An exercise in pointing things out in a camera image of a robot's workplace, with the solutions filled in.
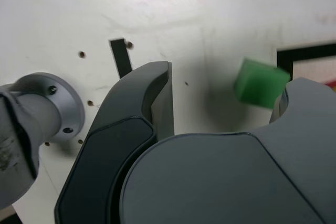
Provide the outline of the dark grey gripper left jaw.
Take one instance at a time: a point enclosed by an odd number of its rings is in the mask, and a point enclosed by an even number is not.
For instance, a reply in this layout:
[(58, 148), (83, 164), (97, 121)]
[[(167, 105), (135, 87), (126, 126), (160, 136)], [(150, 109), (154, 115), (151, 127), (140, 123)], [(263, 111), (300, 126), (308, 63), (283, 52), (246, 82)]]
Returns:
[(119, 198), (135, 160), (174, 135), (172, 65), (150, 62), (108, 92), (55, 205), (56, 223), (119, 223)]

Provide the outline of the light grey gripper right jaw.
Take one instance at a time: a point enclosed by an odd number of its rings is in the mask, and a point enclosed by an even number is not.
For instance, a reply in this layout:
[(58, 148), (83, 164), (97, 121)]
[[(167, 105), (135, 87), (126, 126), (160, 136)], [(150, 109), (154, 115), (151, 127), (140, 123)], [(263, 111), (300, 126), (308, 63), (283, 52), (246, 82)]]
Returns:
[(335, 92), (299, 78), (250, 132), (162, 140), (132, 165), (121, 223), (335, 223)]

